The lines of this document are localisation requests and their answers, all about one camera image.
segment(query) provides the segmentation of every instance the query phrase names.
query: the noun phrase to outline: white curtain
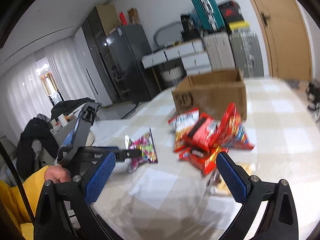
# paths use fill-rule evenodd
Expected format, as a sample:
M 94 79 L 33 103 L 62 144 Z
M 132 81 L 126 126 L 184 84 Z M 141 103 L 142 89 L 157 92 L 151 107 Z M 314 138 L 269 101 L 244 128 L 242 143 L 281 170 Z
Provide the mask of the white curtain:
M 52 104 L 36 72 L 31 54 L 0 78 L 0 105 L 17 138 L 37 114 L 51 116 Z
M 77 59 L 77 50 L 73 40 L 69 37 L 50 44 L 44 49 L 52 75 L 64 100 L 86 97 L 95 100 Z

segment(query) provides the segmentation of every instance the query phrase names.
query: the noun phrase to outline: ceiling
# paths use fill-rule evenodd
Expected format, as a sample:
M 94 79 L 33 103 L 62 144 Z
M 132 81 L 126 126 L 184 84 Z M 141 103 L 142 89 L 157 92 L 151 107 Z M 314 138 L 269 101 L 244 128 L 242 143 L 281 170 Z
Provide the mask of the ceiling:
M 0 76 L 30 53 L 74 35 L 94 6 L 106 1 L 36 0 L 0 49 Z

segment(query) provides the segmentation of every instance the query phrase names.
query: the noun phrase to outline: red object on refrigerator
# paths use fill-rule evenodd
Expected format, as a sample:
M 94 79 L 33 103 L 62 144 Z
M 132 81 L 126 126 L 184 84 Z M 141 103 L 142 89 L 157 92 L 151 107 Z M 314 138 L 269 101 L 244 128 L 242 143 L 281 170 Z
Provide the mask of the red object on refrigerator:
M 119 14 L 119 17 L 120 17 L 120 21 L 121 21 L 122 25 L 128 25 L 127 20 L 125 19 L 123 12 L 121 12 Z

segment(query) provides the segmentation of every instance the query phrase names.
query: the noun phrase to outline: white drawer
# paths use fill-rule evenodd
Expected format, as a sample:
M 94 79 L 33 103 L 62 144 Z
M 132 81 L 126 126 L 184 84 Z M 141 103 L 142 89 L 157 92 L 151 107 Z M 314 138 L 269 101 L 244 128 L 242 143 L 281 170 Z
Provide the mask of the white drawer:
M 211 66 L 209 65 L 209 66 L 203 66 L 200 68 L 188 69 L 186 72 L 187 72 L 187 75 L 193 76 L 193 75 L 208 73 L 211 71 L 212 71 L 212 69 L 211 69 Z
M 209 57 L 206 52 L 202 54 L 194 54 L 189 57 L 184 57 L 182 58 L 182 63 L 185 70 L 198 68 L 201 66 L 210 66 Z
M 167 62 L 167 58 L 165 57 L 163 50 L 144 56 L 142 58 L 144 68 L 156 66 L 164 62 Z
M 204 48 L 201 40 L 193 41 L 192 43 L 196 53 L 204 52 Z
M 191 42 L 182 44 L 179 46 L 172 47 L 170 49 L 165 49 L 165 54 L 167 55 L 168 60 L 176 59 L 183 57 L 185 55 L 194 54 L 195 49 Z

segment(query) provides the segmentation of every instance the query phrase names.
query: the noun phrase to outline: checkered tablecloth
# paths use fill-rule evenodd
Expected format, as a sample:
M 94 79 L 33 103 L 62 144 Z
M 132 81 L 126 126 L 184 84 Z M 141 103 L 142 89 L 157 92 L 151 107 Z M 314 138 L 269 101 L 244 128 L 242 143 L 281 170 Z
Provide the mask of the checkered tablecloth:
M 263 181 L 286 179 L 296 205 L 299 238 L 306 239 L 320 219 L 320 134 L 310 114 L 280 80 L 246 80 L 245 128 L 253 151 L 230 150 L 235 162 L 257 164 Z M 171 90 L 163 91 L 111 137 L 99 142 L 124 147 L 124 136 L 140 137 L 151 127 L 158 164 L 129 174 L 117 163 L 94 209 L 123 239 L 218 239 L 241 205 L 232 197 L 204 194 L 208 177 L 172 152 L 175 115 Z M 266 203 L 246 236 L 253 237 Z

